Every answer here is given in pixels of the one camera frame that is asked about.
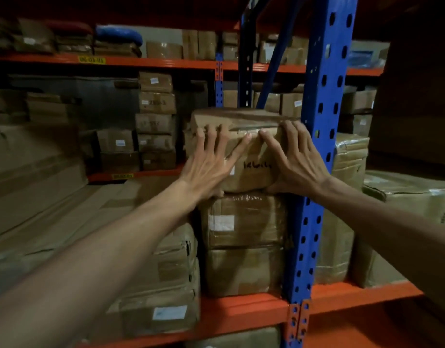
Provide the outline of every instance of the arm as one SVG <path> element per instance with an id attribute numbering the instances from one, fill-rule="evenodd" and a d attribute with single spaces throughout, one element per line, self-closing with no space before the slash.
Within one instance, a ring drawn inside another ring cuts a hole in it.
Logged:
<path id="1" fill-rule="evenodd" d="M 280 178 L 268 191 L 311 198 L 347 223 L 360 237 L 445 309 L 445 226 L 394 209 L 332 177 L 300 122 L 286 122 L 288 151 L 268 132 Z"/>
<path id="2" fill-rule="evenodd" d="M 247 135 L 226 158 L 229 133 L 197 132 L 195 154 L 161 194 L 74 243 L 0 296 L 0 347 L 57 347 L 101 314 L 160 240 L 217 185 L 248 145 Z"/>

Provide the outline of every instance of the forearm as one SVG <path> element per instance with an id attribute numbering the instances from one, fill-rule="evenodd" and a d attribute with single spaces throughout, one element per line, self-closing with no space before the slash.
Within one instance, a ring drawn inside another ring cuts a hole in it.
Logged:
<path id="1" fill-rule="evenodd" d="M 178 180 L 132 213 L 62 251 L 4 293 L 0 297 L 0 347 L 53 347 L 69 340 L 120 294 L 195 203 L 185 182 Z M 50 334 L 41 335 L 41 330 Z"/>
<path id="2" fill-rule="evenodd" d="M 335 178 L 314 199 L 445 308 L 444 225 L 390 207 Z"/>

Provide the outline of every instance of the perforated steel upright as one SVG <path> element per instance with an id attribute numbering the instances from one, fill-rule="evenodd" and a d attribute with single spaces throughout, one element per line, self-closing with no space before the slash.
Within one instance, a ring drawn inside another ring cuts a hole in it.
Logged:
<path id="1" fill-rule="evenodd" d="M 331 170 L 338 114 L 345 84 L 358 0 L 314 0 L 301 121 Z M 297 337 L 287 337 L 285 347 L 302 347 L 307 333 L 307 302 L 311 298 L 314 269 L 324 208 L 308 198 L 289 203 L 290 231 L 294 248 L 287 254 L 285 295 L 290 303 L 302 304 Z"/>

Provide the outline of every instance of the metal storage rack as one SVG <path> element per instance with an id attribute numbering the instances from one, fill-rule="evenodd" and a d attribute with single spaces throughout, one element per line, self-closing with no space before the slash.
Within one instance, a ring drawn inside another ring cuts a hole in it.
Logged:
<path id="1" fill-rule="evenodd" d="M 358 0 L 258 0 L 250 9 L 247 7 L 249 0 L 130 0 L 128 7 L 119 7 L 119 0 L 70 0 L 69 5 L 63 7 L 57 5 L 55 0 L 43 0 L 43 4 L 37 0 L 18 0 L 16 4 L 0 0 L 0 16 L 239 31 L 241 45 L 238 64 L 225 62 L 222 54 L 218 54 L 216 61 L 105 57 L 101 66 L 214 71 L 216 106 L 222 106 L 223 103 L 224 71 L 238 71 L 240 106 L 251 105 L 253 72 L 266 72 L 258 108 L 264 107 L 277 72 L 305 74 L 301 120 L 312 133 L 315 145 L 327 167 L 331 169 L 331 155 L 334 150 L 345 76 L 382 74 L 382 69 L 346 67 L 346 54 L 350 48 L 353 27 L 359 23 L 358 27 L 366 28 L 366 17 L 377 9 L 377 2 L 378 0 L 365 0 L 358 4 Z M 396 6 L 392 8 L 392 14 L 401 13 L 414 4 L 416 1 L 395 0 L 393 5 Z M 280 32 L 279 19 L 285 20 Z M 309 21 L 312 21 L 312 26 L 308 34 Z M 269 65 L 253 63 L 254 37 L 257 31 L 280 34 Z M 309 35 L 307 66 L 279 66 L 292 32 Z M 358 34 L 365 35 L 366 32 L 363 30 Z M 74 55 L 11 54 L 0 55 L 0 74 L 16 73 L 15 71 L 29 64 L 53 66 L 53 70 L 59 66 L 75 66 L 76 73 L 82 73 L 84 68 L 97 66 L 81 63 L 79 57 Z M 89 179 L 110 181 L 150 174 L 178 175 L 181 168 L 182 166 L 179 166 L 175 170 L 134 174 L 95 174 Z M 307 198 L 300 197 L 292 197 L 291 207 L 290 232 L 294 248 L 287 255 L 284 299 L 271 294 L 202 298 L 201 322 L 192 331 L 146 336 L 101 346 L 151 347 L 283 323 L 283 347 L 328 347 L 332 342 L 334 346 L 340 347 L 349 341 L 355 341 L 360 347 L 380 347 L 387 346 L 388 340 L 391 340 L 394 346 L 413 347 L 401 333 L 392 328 L 382 308 L 364 305 L 418 296 L 422 292 L 411 283 L 370 289 L 362 289 L 347 282 L 313 285 L 323 208 Z M 339 311 L 350 308 L 354 308 L 353 311 Z M 378 325 L 379 329 L 386 330 L 386 340 L 368 338 L 369 331 L 362 329 L 363 325 L 367 328 Z"/>

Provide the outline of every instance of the hand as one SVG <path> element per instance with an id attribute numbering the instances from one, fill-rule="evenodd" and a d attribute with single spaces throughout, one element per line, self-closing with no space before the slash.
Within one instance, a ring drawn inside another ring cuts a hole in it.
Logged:
<path id="1" fill-rule="evenodd" d="M 226 146 L 229 141 L 229 130 L 221 125 L 219 134 L 214 126 L 207 127 L 207 139 L 202 128 L 196 132 L 196 149 L 182 169 L 180 180 L 185 181 L 190 188 L 189 197 L 194 197 L 196 203 L 213 196 L 224 195 L 218 187 L 226 178 L 234 164 L 247 148 L 251 134 L 246 134 L 229 156 L 226 156 Z"/>
<path id="2" fill-rule="evenodd" d="M 300 121 L 283 122 L 288 137 L 284 154 L 279 142 L 266 130 L 261 137 L 271 149 L 279 166 L 277 181 L 268 187 L 268 193 L 294 193 L 311 199 L 318 196 L 324 182 L 331 178 L 324 161 L 312 143 L 311 135 Z"/>

